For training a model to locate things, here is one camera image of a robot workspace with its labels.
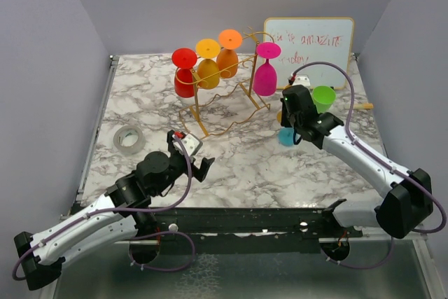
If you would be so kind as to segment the yellow wine glass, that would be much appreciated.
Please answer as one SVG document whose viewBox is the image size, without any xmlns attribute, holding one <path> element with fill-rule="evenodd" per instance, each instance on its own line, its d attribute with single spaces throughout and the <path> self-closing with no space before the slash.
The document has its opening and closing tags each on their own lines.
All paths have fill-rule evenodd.
<svg viewBox="0 0 448 299">
<path fill-rule="evenodd" d="M 282 127 L 291 127 L 291 123 L 288 119 L 288 111 L 286 108 L 286 103 L 284 96 L 280 96 L 280 102 L 281 102 L 281 110 L 277 113 L 276 119 L 280 123 Z"/>
</svg>

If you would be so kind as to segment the magenta wine glass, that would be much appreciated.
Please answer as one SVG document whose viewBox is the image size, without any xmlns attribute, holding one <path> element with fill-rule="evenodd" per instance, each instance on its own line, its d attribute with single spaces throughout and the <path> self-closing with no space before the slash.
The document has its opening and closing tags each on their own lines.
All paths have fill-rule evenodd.
<svg viewBox="0 0 448 299">
<path fill-rule="evenodd" d="M 281 47 L 274 42 L 263 42 L 258 45 L 256 52 L 265 62 L 255 71 L 253 91 L 257 95 L 268 97 L 273 95 L 277 88 L 277 72 L 270 60 L 280 56 Z"/>
</svg>

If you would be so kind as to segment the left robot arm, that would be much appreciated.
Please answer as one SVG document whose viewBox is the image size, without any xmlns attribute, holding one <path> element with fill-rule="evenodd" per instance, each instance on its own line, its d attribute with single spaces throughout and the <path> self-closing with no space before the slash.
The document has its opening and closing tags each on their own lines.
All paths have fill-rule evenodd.
<svg viewBox="0 0 448 299">
<path fill-rule="evenodd" d="M 176 180 L 186 175 L 187 189 L 194 180 L 205 180 L 214 164 L 203 158 L 195 166 L 202 141 L 192 134 L 167 133 L 167 152 L 153 151 L 129 174 L 119 178 L 94 202 L 57 225 L 38 233 L 21 232 L 14 238 L 19 256 L 13 267 L 15 281 L 24 281 L 30 291 L 39 290 L 60 277 L 70 262 L 83 254 L 122 239 L 138 240 L 167 235 L 155 215 L 177 207 L 150 207 L 154 197 L 164 197 Z"/>
</svg>

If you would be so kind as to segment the green wine glass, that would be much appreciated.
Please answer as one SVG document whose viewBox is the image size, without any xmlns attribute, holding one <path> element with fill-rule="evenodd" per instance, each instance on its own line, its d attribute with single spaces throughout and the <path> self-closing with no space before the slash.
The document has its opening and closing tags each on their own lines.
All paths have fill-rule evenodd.
<svg viewBox="0 0 448 299">
<path fill-rule="evenodd" d="M 328 86 L 318 86 L 312 90 L 311 98 L 318 113 L 325 113 L 330 109 L 336 99 L 335 91 Z"/>
</svg>

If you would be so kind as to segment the teal wine glass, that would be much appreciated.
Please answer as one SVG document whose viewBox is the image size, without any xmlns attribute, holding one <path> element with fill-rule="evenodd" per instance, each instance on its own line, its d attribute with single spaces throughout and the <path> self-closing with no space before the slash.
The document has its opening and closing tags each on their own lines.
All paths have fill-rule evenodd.
<svg viewBox="0 0 448 299">
<path fill-rule="evenodd" d="M 291 127 L 282 127 L 277 135 L 282 146 L 290 147 L 294 145 L 294 130 Z"/>
</svg>

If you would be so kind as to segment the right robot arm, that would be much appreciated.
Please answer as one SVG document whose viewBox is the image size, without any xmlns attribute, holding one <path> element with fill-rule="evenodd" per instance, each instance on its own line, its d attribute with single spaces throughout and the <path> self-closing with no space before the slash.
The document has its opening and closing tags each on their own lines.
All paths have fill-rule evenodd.
<svg viewBox="0 0 448 299">
<path fill-rule="evenodd" d="M 305 86 L 291 86 L 282 95 L 281 124 L 292 127 L 301 140 L 342 160 L 381 197 L 380 201 L 334 203 L 321 220 L 326 235 L 336 237 L 348 227 L 361 226 L 381 228 L 402 239 L 432 214 L 427 172 L 396 164 L 355 137 L 332 113 L 319 113 Z"/>
</svg>

